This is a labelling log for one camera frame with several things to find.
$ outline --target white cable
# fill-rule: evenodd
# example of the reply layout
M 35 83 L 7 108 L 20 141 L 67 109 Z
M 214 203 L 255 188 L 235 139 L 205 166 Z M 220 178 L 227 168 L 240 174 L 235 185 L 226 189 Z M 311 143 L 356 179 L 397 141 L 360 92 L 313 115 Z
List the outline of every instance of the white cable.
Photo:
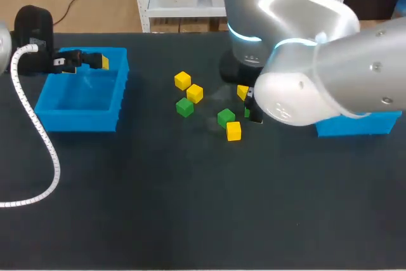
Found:
M 51 143 L 51 140 L 48 138 L 48 135 L 46 134 L 45 129 L 43 128 L 43 126 L 42 126 L 41 122 L 39 121 L 38 117 L 36 116 L 34 110 L 30 106 L 30 103 L 28 102 L 27 98 L 25 97 L 23 88 L 21 87 L 21 84 L 20 84 L 20 79 L 18 78 L 18 70 L 17 70 L 18 61 L 24 53 L 30 53 L 30 52 L 38 52 L 38 46 L 36 44 L 28 44 L 28 45 L 18 49 L 17 51 L 15 51 L 15 53 L 11 59 L 11 65 L 10 65 L 11 79 L 13 80 L 15 91 L 17 92 L 17 95 L 20 98 L 20 101 L 23 104 L 25 111 L 27 111 L 29 117 L 31 118 L 32 123 L 36 127 L 39 135 L 41 136 L 41 138 L 43 139 L 43 141 L 46 145 L 46 148 L 48 149 L 49 154 L 51 155 L 52 162 L 53 162 L 53 168 L 54 168 L 54 176 L 53 176 L 53 181 L 52 181 L 51 185 L 42 194 L 35 196 L 31 199 L 26 199 L 26 200 L 21 200 L 21 201 L 0 202 L 0 208 L 12 208 L 15 206 L 25 206 L 27 204 L 32 204 L 32 203 L 38 202 L 40 200 L 43 200 L 45 197 L 49 196 L 50 193 L 52 193 L 54 191 L 54 189 L 58 185 L 59 178 L 61 175 L 58 155 L 56 154 L 56 151 Z

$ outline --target yellow cube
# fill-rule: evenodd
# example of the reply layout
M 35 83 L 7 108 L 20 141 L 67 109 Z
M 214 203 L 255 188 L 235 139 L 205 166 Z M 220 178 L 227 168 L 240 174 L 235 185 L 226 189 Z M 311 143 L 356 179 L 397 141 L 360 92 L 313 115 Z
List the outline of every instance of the yellow cube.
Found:
M 238 85 L 237 86 L 237 95 L 241 100 L 245 101 L 248 93 L 248 86 Z
M 175 75 L 175 86 L 180 90 L 185 90 L 192 84 L 192 78 L 186 72 L 182 71 Z
M 203 99 L 203 88 L 193 84 L 186 90 L 186 96 L 188 100 L 192 101 L 194 104 L 197 104 Z
M 241 140 L 241 124 L 239 122 L 228 122 L 226 126 L 228 141 Z

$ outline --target blue box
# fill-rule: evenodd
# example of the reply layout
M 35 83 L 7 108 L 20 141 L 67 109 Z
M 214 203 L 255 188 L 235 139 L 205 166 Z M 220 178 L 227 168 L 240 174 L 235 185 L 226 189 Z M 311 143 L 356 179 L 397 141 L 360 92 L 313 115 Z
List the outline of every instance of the blue box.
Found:
M 333 117 L 316 123 L 318 136 L 386 135 L 402 111 L 374 113 L 361 119 Z
M 109 70 L 83 64 L 76 74 L 50 74 L 35 112 L 46 131 L 115 131 L 129 66 L 125 48 L 63 48 L 102 53 Z

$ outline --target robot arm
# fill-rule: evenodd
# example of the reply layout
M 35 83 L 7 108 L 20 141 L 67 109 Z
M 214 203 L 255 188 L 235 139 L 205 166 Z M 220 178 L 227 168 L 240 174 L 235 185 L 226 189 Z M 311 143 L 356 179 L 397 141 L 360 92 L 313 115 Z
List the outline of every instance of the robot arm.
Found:
M 53 47 L 53 19 L 42 8 L 24 6 L 15 18 L 14 31 L 0 23 L 0 74 L 8 70 L 11 55 L 27 44 L 36 44 L 39 51 L 24 54 L 18 73 L 75 73 L 82 63 L 94 69 L 108 69 L 108 60 L 101 53 L 87 54 L 80 50 L 59 52 Z
M 354 12 L 335 0 L 225 3 L 234 57 L 260 71 L 255 101 L 274 119 L 303 126 L 406 109 L 405 18 L 359 33 Z

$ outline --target cube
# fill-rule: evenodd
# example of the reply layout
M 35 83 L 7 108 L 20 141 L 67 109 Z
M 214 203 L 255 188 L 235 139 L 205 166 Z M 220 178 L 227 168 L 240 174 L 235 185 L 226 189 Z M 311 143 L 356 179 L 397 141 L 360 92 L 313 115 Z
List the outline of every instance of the cube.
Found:
M 247 107 L 244 107 L 244 117 L 249 117 L 249 109 Z
M 183 117 L 188 117 L 193 114 L 194 111 L 193 103 L 187 98 L 182 98 L 178 103 L 176 103 L 176 111 Z
M 228 108 L 217 114 L 217 123 L 224 129 L 226 129 L 228 122 L 233 121 L 235 121 L 235 114 Z
M 193 84 L 186 90 L 186 96 L 188 100 L 192 101 L 194 104 L 197 104 L 203 99 L 203 88 Z
M 248 93 L 248 86 L 238 85 L 237 86 L 237 95 L 241 100 L 245 101 Z
M 228 141 L 241 140 L 241 125 L 239 122 L 228 122 L 226 130 Z
M 175 75 L 175 86 L 180 90 L 185 90 L 192 84 L 192 78 L 186 72 L 182 71 Z

